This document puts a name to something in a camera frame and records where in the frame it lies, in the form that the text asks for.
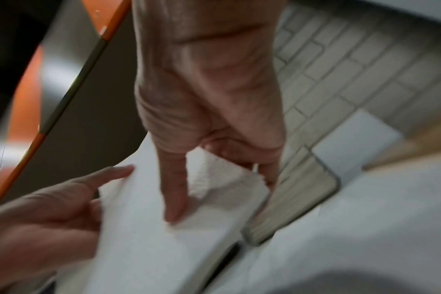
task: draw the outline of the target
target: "orange stripe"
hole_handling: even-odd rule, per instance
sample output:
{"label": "orange stripe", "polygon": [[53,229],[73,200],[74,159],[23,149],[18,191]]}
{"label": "orange stripe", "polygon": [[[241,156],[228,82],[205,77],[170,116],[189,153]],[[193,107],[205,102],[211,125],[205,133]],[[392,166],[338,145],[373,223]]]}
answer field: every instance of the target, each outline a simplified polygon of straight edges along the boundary
{"label": "orange stripe", "polygon": [[109,41],[129,11],[131,0],[82,0],[94,28]]}
{"label": "orange stripe", "polygon": [[20,80],[12,103],[6,145],[0,168],[0,197],[28,162],[41,143],[38,135],[41,109],[41,62],[39,46]]}

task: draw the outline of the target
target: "brick floor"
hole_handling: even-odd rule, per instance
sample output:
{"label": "brick floor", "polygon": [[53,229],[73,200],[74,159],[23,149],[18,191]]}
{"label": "brick floor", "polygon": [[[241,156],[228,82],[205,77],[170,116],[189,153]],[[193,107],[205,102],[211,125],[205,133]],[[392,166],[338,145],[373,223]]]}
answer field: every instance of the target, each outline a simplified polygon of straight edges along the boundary
{"label": "brick floor", "polygon": [[293,149],[358,108],[405,134],[441,115],[441,24],[356,0],[295,0],[274,52]]}

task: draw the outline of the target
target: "white paper towel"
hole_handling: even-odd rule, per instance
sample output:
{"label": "white paper towel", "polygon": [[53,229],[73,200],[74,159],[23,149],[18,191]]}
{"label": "white paper towel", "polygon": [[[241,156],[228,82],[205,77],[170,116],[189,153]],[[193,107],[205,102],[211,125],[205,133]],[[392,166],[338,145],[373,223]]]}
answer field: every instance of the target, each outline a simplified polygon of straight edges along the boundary
{"label": "white paper towel", "polygon": [[[127,164],[136,165],[128,179],[100,189],[102,232],[85,293],[197,292],[266,200],[263,179],[203,149],[190,152],[190,213],[171,227],[162,220],[158,162],[150,136],[119,165]],[[66,293],[66,284],[73,281],[59,284],[59,292]]]}

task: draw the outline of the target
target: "hand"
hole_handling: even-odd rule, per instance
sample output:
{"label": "hand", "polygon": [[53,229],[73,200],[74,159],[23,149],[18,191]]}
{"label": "hand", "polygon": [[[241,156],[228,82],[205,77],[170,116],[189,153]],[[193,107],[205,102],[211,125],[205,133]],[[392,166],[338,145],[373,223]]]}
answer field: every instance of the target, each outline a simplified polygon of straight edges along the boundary
{"label": "hand", "polygon": [[187,203],[197,146],[273,189],[285,142],[272,42],[284,0],[134,0],[137,106],[159,159],[166,221]]}
{"label": "hand", "polygon": [[95,255],[105,183],[133,166],[106,168],[36,191],[0,207],[0,287]]}

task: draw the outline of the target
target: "white surface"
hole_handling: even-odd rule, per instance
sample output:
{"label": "white surface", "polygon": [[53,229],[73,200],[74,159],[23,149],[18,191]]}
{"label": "white surface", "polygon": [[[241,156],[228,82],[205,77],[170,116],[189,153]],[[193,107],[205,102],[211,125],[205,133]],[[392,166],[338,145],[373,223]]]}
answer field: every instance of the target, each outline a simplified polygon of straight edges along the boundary
{"label": "white surface", "polygon": [[403,135],[364,110],[358,110],[312,151],[345,185],[361,168]]}
{"label": "white surface", "polygon": [[441,0],[366,0],[441,21]]}
{"label": "white surface", "polygon": [[441,157],[365,174],[326,205],[207,293],[441,293]]}
{"label": "white surface", "polygon": [[[100,189],[104,218],[85,293],[195,293],[267,198],[263,179],[195,149],[188,154],[191,212],[171,227],[162,220],[158,162],[149,136],[119,165],[126,164],[137,167],[128,179]],[[68,284],[75,287],[73,279]]]}

